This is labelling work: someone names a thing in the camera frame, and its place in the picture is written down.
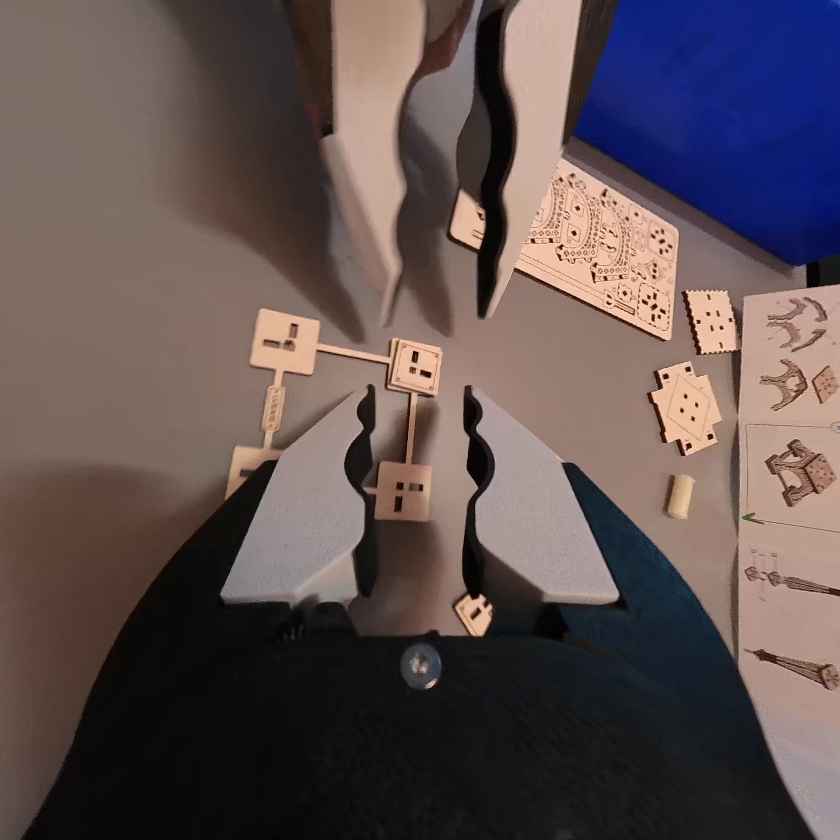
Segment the wooden frame with four squares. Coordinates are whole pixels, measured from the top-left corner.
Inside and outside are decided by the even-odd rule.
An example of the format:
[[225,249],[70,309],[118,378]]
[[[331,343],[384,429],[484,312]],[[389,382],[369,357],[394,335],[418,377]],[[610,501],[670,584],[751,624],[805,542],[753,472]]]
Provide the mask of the wooden frame with four squares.
[[[230,498],[263,463],[277,459],[281,449],[274,447],[284,411],[285,374],[311,376],[319,354],[330,354],[387,368],[388,354],[351,350],[321,343],[320,321],[283,311],[262,308],[258,312],[248,363],[251,367],[272,371],[273,382],[266,390],[260,429],[261,446],[238,445],[234,448],[227,474],[224,498]],[[365,491],[374,499],[374,518],[381,522],[416,522],[429,520],[433,469],[414,461],[418,400],[434,398],[408,395],[405,458],[402,462],[382,461],[375,487]]]

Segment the small engraved wooden square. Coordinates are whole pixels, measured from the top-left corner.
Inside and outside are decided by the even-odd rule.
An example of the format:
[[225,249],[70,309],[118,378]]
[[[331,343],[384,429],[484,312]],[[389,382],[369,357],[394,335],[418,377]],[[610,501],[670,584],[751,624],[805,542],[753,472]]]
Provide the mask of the small engraved wooden square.
[[408,339],[392,339],[385,388],[401,393],[438,395],[443,351]]
[[485,596],[473,597],[467,593],[457,600],[454,610],[470,636],[485,636],[493,615],[493,606]]

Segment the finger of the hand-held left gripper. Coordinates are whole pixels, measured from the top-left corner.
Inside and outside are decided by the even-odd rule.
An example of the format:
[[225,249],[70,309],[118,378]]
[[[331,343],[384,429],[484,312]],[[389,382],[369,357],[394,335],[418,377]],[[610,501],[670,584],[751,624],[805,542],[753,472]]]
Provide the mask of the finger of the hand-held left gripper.
[[484,213],[476,278],[482,319],[497,309],[564,148],[582,8],[581,1],[480,7],[458,173]]
[[332,132],[320,149],[366,281],[392,311],[403,258],[397,223],[406,196],[399,140],[410,82],[423,57],[422,1],[332,1]]

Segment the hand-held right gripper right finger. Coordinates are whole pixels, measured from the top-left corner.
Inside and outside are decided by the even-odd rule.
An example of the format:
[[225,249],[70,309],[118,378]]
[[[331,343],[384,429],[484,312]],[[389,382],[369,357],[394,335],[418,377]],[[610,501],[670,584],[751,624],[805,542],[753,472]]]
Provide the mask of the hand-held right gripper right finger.
[[465,387],[463,580],[472,596],[605,606],[620,595],[574,493],[571,465],[472,385]]

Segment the toothed wooden square panel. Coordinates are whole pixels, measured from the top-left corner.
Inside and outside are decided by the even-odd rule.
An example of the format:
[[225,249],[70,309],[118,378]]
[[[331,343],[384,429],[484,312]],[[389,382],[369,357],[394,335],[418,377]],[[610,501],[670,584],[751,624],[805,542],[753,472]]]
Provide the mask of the toothed wooden square panel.
[[683,297],[698,354],[740,350],[738,324],[729,291],[684,290]]

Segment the laser-cut wooden puzzle sheet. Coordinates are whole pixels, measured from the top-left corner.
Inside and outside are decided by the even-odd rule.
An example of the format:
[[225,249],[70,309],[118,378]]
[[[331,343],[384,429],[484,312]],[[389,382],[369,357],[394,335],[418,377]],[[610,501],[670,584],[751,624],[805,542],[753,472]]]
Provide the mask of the laser-cut wooden puzzle sheet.
[[561,161],[516,269],[668,341],[678,245],[674,226]]

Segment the blue plastic bin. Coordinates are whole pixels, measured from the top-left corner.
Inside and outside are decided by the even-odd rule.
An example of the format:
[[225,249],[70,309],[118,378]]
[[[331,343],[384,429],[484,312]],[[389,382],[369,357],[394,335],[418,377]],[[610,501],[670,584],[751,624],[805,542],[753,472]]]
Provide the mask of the blue plastic bin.
[[574,136],[789,265],[838,255],[838,2],[620,2]]

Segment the cross-shaped wooden panel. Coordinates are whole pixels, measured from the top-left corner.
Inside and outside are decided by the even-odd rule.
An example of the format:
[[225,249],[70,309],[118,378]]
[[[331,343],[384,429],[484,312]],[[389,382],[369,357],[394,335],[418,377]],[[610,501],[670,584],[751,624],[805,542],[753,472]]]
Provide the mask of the cross-shaped wooden panel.
[[717,398],[706,374],[697,374],[690,362],[654,373],[658,389],[648,394],[664,442],[676,444],[687,457],[713,446],[721,421]]

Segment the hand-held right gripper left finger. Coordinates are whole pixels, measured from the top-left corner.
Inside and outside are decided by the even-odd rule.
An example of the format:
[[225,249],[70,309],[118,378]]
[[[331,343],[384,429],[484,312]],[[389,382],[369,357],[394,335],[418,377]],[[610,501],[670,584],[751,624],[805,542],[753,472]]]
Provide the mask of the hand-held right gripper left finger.
[[221,591],[226,603],[368,598],[378,572],[371,471],[375,388],[348,395],[279,456]]

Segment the pale wax cylinder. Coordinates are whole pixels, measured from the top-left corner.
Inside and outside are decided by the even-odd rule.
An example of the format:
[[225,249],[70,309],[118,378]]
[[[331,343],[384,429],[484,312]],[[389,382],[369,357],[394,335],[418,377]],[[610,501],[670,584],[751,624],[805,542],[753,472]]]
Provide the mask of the pale wax cylinder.
[[665,503],[667,517],[681,521],[688,519],[695,485],[696,480],[689,475],[680,474],[670,478]]

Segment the white assembly instruction sheet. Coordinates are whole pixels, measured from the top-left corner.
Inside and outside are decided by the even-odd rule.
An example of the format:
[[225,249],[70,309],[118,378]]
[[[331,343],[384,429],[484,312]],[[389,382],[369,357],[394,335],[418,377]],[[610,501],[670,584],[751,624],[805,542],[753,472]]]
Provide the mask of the white assembly instruction sheet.
[[746,297],[737,655],[817,838],[839,826],[839,289]]

